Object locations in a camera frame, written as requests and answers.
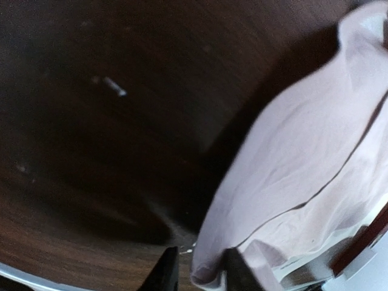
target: dark brown wooden surface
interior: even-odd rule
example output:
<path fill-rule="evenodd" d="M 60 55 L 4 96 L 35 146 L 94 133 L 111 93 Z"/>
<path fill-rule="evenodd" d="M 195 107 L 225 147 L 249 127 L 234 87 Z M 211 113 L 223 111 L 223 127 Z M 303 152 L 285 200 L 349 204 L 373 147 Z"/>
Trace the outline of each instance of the dark brown wooden surface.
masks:
<path fill-rule="evenodd" d="M 252 121 L 330 59 L 355 4 L 0 0 L 0 261 L 135 290 L 191 246 Z"/>

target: cloth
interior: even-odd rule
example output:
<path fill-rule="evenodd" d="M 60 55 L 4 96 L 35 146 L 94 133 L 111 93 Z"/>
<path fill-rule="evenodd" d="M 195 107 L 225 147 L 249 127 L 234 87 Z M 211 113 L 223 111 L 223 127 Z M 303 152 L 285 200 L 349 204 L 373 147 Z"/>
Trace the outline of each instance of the cloth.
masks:
<path fill-rule="evenodd" d="M 220 288 L 222 253 L 236 246 L 265 280 L 266 264 L 319 251 L 388 192 L 387 10 L 374 2 L 346 16 L 337 55 L 259 115 L 202 225 L 194 284 Z"/>

